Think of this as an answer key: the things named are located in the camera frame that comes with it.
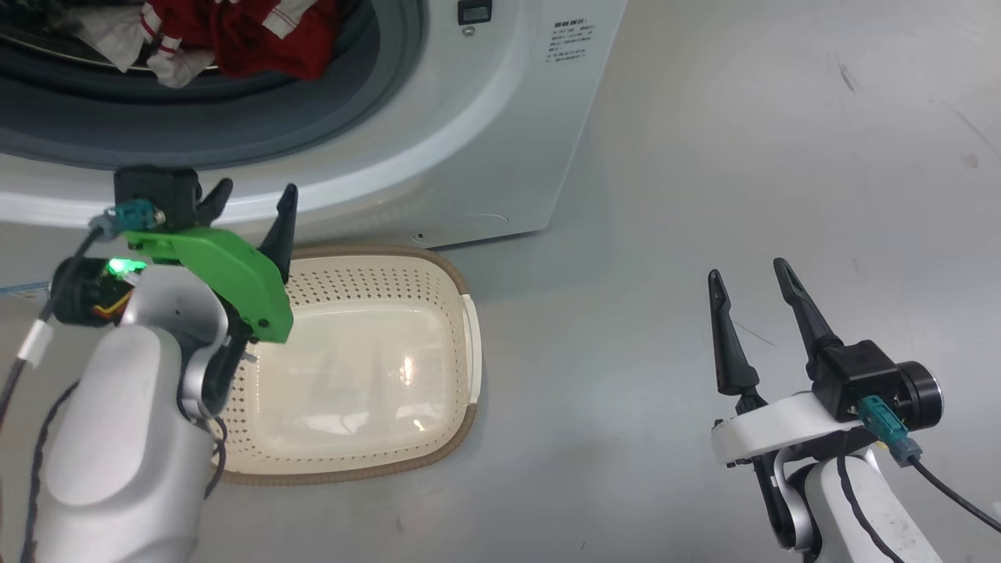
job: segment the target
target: washing machine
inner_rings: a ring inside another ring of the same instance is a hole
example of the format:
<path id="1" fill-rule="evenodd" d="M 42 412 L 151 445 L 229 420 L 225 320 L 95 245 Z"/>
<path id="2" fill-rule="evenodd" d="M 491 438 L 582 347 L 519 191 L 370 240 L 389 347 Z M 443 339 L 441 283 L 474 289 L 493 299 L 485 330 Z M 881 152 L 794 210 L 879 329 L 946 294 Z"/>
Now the washing machine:
<path id="1" fill-rule="evenodd" d="M 205 186 L 232 178 L 216 224 L 248 239 L 288 182 L 299 243 L 439 246 L 544 228 L 626 3 L 341 0 L 321 79 L 209 72 L 177 90 L 0 29 L 0 243 L 8 259 L 32 246 L 0 287 L 46 276 L 59 257 L 46 248 L 72 247 L 129 164 L 193 167 Z"/>

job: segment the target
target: connector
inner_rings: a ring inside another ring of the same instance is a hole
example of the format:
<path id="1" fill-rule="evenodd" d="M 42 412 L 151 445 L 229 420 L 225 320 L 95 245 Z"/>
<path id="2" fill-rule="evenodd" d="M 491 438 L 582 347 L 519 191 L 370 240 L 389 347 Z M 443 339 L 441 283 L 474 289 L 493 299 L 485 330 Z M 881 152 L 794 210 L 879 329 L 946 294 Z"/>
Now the connector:
<path id="1" fill-rule="evenodd" d="M 886 444 L 890 455 L 900 467 L 909 467 L 911 458 L 921 459 L 921 447 L 908 438 L 907 427 L 883 399 L 870 395 L 859 402 L 862 426 Z"/>
<path id="2" fill-rule="evenodd" d="M 126 230 L 149 230 L 166 220 L 160 211 L 148 199 L 133 199 L 121 205 L 108 207 L 100 215 L 90 219 L 91 230 L 101 231 L 100 239 L 114 240 Z"/>

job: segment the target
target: beige basket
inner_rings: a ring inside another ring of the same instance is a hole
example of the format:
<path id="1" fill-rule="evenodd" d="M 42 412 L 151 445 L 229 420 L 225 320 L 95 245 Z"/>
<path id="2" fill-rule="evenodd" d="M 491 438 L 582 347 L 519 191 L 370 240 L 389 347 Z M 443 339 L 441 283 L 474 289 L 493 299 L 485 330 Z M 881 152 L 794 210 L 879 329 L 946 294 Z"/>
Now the beige basket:
<path id="1" fill-rule="evenodd" d="M 451 453 L 475 417 L 479 325 L 444 258 L 413 248 L 297 250 L 284 345 L 240 364 L 222 418 L 224 480 L 305 485 L 389 475 Z"/>

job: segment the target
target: wire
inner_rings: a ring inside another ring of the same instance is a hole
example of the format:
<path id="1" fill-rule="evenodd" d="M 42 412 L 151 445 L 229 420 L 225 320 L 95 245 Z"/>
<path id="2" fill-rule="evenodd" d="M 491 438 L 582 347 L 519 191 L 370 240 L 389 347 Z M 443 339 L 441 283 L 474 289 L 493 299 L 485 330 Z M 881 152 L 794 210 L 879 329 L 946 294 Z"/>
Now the wire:
<path id="1" fill-rule="evenodd" d="M 219 463 L 215 465 L 215 473 L 212 474 L 212 479 L 205 487 L 206 499 L 212 494 L 212 491 L 215 490 L 215 486 L 219 484 L 219 481 L 222 480 L 222 471 L 226 467 L 226 438 L 229 436 L 229 431 L 226 429 L 226 424 L 222 422 L 221 417 L 215 417 L 212 420 L 214 420 L 215 424 L 219 425 L 219 429 L 222 430 L 222 438 L 215 439 L 215 453 L 219 455 Z"/>
<path id="2" fill-rule="evenodd" d="M 845 492 L 845 498 L 848 500 L 848 504 L 852 506 L 852 514 L 855 515 L 855 519 L 859 521 L 859 525 L 862 529 L 869 534 L 872 538 L 873 543 L 876 545 L 883 555 L 890 558 L 890 561 L 894 563 L 904 563 L 890 546 L 886 545 L 883 538 L 879 537 L 876 530 L 873 529 L 872 524 L 866 520 L 866 515 L 862 512 L 862 507 L 859 506 L 859 500 L 855 498 L 855 491 L 852 490 L 852 482 L 848 479 L 848 468 L 845 467 L 845 456 L 848 455 L 848 433 L 845 433 L 844 442 L 842 444 L 841 453 L 838 454 L 838 477 L 841 478 L 841 490 Z"/>
<path id="3" fill-rule="evenodd" d="M 76 391 L 78 385 L 80 385 L 79 380 L 56 399 L 55 404 L 49 409 L 49 414 L 45 416 L 42 429 L 38 433 L 38 441 L 35 442 L 35 453 L 31 460 L 31 489 L 28 492 L 28 517 L 24 528 L 24 544 L 21 546 L 21 563 L 32 563 L 35 560 L 35 522 L 38 520 L 38 495 L 42 491 L 42 448 L 49 438 L 49 427 L 52 426 L 59 408 Z"/>
<path id="4" fill-rule="evenodd" d="M 90 249 L 90 246 L 93 245 L 94 241 L 100 235 L 101 230 L 95 228 L 84 236 L 83 242 L 80 243 L 76 252 L 70 257 L 69 263 L 66 264 L 65 273 L 59 276 L 59 283 L 52 288 L 49 301 L 42 308 L 42 312 L 38 314 L 39 321 L 48 323 L 49 319 L 52 318 L 52 311 L 55 308 L 56 300 L 66 291 L 66 285 L 76 272 L 77 267 L 80 266 L 80 261 L 83 260 L 84 254 L 87 253 L 87 250 Z M 0 431 L 3 430 L 3 422 L 7 418 L 7 409 L 10 407 L 10 401 L 14 397 L 14 388 L 17 387 L 17 382 L 20 381 L 21 374 L 24 373 L 26 363 L 27 361 L 21 358 L 14 360 L 14 363 L 10 366 L 10 372 L 7 373 L 7 381 L 4 383 L 3 391 L 0 392 Z"/>
<path id="5" fill-rule="evenodd" d="M 950 489 L 948 485 L 939 481 L 939 478 L 935 477 L 932 472 L 928 471 L 928 468 L 922 465 L 921 462 L 918 461 L 917 457 L 911 456 L 908 458 L 908 461 L 911 462 L 911 465 L 914 466 L 914 469 L 918 470 L 918 473 L 920 473 L 922 477 L 927 479 L 932 485 L 935 485 L 936 489 L 942 491 L 942 494 L 952 499 L 956 504 L 966 509 L 966 511 L 970 514 L 979 518 L 984 524 L 987 524 L 997 532 L 1001 532 L 1001 522 L 991 518 L 984 511 L 973 506 L 970 501 L 959 496 L 959 493 Z"/>
<path id="6" fill-rule="evenodd" d="M 120 300 L 115 302 L 110 307 L 105 308 L 95 305 L 91 308 L 91 311 L 101 319 L 114 321 L 115 317 L 121 317 L 121 314 L 125 312 L 125 308 L 128 306 L 130 299 L 132 299 L 132 290 L 129 290 L 127 294 L 122 296 Z"/>

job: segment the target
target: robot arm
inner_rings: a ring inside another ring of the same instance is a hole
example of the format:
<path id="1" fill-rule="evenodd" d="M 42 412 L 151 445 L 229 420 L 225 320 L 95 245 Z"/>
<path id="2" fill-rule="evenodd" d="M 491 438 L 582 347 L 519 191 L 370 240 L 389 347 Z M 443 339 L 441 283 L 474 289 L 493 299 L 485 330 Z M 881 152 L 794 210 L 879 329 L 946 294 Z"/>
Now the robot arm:
<path id="1" fill-rule="evenodd" d="M 713 270 L 709 293 L 717 387 L 723 395 L 739 397 L 738 416 L 718 420 L 713 428 L 717 462 L 754 468 L 776 539 L 802 553 L 804 561 L 889 560 L 848 501 L 842 473 L 864 519 L 890 550 L 908 562 L 940 561 L 883 479 L 869 450 L 877 438 L 859 418 L 860 407 L 873 398 L 908 421 L 905 436 L 907 430 L 934 426 L 942 416 L 938 384 L 920 364 L 894 364 L 870 341 L 845 346 L 789 263 L 776 258 L 775 270 L 796 314 L 813 386 L 771 405 L 758 395 L 758 373 L 744 356 L 730 319 L 729 295 L 720 272 Z M 907 438 L 887 442 L 898 448 L 898 459 L 920 456 Z M 787 474 L 787 464 L 808 459 L 816 463 Z"/>
<path id="2" fill-rule="evenodd" d="M 294 185 L 255 249 L 208 226 L 228 180 L 200 203 L 187 170 L 122 170 L 115 181 L 119 209 L 141 199 L 158 213 L 158 227 L 125 232 L 158 263 L 124 275 L 101 258 L 57 269 L 54 287 L 67 288 L 53 296 L 59 321 L 118 326 L 88 362 L 43 468 L 52 502 L 38 521 L 41 563 L 186 561 L 211 469 L 207 422 L 246 344 L 284 342 L 291 330 Z"/>

